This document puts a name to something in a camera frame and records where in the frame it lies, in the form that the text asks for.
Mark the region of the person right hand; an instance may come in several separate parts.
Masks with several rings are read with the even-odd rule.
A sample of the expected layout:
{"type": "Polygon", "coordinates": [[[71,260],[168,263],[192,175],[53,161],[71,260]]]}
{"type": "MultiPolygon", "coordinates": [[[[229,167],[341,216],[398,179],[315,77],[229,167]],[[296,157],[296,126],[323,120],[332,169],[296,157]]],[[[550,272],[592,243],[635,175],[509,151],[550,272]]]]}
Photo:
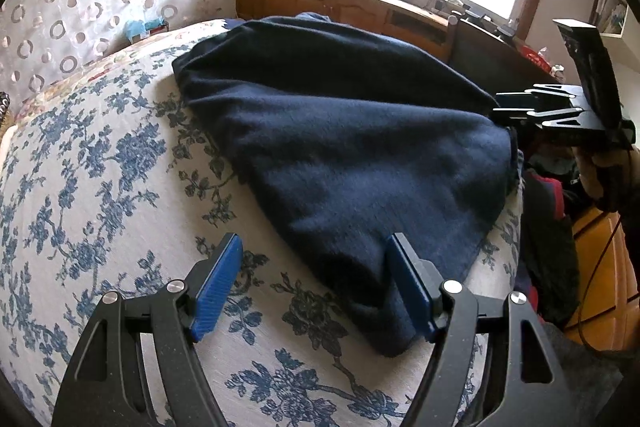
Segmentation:
{"type": "Polygon", "coordinates": [[[601,210],[622,213],[639,192],[638,148],[597,154],[574,147],[573,152],[586,193],[601,210]]]}

